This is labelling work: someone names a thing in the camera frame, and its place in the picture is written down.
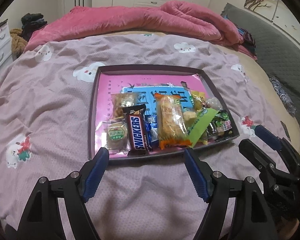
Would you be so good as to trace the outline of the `black green snack packet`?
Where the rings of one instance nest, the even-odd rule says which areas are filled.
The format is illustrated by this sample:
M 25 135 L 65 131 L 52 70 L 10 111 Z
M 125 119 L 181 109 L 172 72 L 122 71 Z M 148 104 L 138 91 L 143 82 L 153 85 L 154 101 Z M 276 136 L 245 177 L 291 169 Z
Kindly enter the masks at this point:
M 220 110 L 215 115 L 206 132 L 209 140 L 221 140 L 233 135 L 232 124 L 226 110 Z

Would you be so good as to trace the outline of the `dark clothes pile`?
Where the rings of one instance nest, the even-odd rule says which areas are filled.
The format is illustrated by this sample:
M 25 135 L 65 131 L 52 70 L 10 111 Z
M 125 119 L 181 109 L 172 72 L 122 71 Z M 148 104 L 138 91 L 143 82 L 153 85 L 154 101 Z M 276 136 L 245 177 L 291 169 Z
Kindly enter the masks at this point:
M 41 29 L 47 25 L 47 21 L 44 20 L 43 14 L 30 14 L 27 13 L 21 18 L 22 23 L 22 33 L 21 37 L 26 41 L 29 41 L 33 32 Z

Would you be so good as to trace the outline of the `round green label biscuit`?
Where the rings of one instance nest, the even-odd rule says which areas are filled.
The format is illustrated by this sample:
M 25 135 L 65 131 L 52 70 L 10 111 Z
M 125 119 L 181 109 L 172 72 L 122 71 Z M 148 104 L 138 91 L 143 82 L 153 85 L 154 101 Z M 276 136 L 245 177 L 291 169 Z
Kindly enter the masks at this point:
M 107 123 L 107 148 L 122 151 L 127 148 L 128 130 L 124 117 L 110 119 Z

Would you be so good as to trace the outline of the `grey padded headboard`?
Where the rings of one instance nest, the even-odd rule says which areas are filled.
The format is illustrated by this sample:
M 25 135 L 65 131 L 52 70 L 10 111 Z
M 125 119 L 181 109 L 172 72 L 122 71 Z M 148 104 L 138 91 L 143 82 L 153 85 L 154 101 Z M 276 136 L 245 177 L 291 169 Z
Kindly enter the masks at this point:
M 275 27 L 230 3 L 221 15 L 251 33 L 258 64 L 283 85 L 296 107 L 295 117 L 300 125 L 300 49 Z

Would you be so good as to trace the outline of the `green milk candy packet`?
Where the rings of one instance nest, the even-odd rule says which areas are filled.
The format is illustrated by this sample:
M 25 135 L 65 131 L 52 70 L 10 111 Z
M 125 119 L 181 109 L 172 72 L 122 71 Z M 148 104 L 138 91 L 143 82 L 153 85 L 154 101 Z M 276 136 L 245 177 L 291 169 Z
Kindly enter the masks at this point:
M 202 134 L 206 131 L 208 125 L 214 119 L 217 110 L 213 108 L 203 108 L 196 114 L 196 118 L 192 125 L 187 129 L 189 134 L 189 140 L 192 143 L 191 148 L 194 148 L 199 141 Z

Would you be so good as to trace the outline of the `clear brown snack packet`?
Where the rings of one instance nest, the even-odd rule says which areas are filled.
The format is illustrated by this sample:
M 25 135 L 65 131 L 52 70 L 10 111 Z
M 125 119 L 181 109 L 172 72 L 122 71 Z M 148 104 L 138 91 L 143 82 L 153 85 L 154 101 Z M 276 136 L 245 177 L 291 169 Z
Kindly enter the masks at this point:
M 139 93 L 137 92 L 111 94 L 113 117 L 117 118 L 123 116 L 123 108 L 136 105 L 138 98 Z

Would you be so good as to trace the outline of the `clear pastry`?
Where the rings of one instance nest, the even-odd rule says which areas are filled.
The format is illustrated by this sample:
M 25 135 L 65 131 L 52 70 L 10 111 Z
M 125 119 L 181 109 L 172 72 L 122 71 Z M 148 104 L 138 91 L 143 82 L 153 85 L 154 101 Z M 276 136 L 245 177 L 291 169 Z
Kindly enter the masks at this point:
M 223 106 L 222 106 L 221 102 L 216 97 L 206 99 L 205 105 L 207 108 L 212 108 L 217 111 L 223 110 Z

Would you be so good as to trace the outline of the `Snickers chocolate bar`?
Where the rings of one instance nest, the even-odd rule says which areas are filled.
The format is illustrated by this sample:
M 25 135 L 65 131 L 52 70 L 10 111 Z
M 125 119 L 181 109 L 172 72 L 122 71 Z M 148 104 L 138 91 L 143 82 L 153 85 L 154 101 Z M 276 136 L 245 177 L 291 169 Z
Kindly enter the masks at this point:
M 147 153 L 153 150 L 150 145 L 145 122 L 146 105 L 134 105 L 123 108 L 132 152 Z

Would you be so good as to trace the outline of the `red pink quilt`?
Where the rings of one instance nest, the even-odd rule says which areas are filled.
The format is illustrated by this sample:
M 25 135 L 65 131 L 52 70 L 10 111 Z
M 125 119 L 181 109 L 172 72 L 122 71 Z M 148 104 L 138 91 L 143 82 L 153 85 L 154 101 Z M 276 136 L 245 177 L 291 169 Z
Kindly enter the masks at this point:
M 172 0 L 159 7 L 73 7 L 69 13 L 35 31 L 26 51 L 52 41 L 66 41 L 120 31 L 145 30 L 197 38 L 231 47 L 254 60 L 230 20 L 198 4 Z

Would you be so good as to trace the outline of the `yellow snack packet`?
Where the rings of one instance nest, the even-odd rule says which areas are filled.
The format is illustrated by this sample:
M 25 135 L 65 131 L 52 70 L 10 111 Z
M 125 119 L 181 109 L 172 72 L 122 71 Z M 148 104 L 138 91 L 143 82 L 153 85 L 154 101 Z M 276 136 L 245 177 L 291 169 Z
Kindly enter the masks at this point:
M 196 90 L 191 91 L 191 96 L 193 99 L 193 107 L 196 111 L 200 111 L 202 108 L 205 107 L 205 93 L 199 92 Z

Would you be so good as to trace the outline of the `pink children's book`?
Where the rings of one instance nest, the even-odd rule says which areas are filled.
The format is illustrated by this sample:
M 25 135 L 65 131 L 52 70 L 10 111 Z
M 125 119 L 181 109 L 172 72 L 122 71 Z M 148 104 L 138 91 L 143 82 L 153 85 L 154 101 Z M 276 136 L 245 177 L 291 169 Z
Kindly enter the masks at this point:
M 107 122 L 113 116 L 112 95 L 119 93 L 139 94 L 138 103 L 147 106 L 147 115 L 156 113 L 154 95 L 178 94 L 183 108 L 192 107 L 191 93 L 195 90 L 203 92 L 206 98 L 213 97 L 213 93 L 206 81 L 198 74 L 127 74 L 112 75 L 102 73 L 96 83 L 95 94 L 95 151 L 107 146 Z

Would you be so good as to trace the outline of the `blue cookie snack packet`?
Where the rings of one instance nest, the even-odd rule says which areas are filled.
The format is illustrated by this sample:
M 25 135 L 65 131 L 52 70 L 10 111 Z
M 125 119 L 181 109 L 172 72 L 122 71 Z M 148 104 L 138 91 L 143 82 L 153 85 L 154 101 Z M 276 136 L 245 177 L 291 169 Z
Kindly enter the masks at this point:
M 151 148 L 158 147 L 159 139 L 157 115 L 145 115 L 145 125 L 149 145 L 151 146 Z

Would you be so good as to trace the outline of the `orange clear cracker packet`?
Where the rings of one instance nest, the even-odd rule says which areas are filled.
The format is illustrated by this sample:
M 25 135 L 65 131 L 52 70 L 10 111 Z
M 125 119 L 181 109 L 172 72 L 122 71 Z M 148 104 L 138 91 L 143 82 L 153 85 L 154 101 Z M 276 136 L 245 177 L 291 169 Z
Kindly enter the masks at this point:
M 159 147 L 191 146 L 179 95 L 155 93 Z

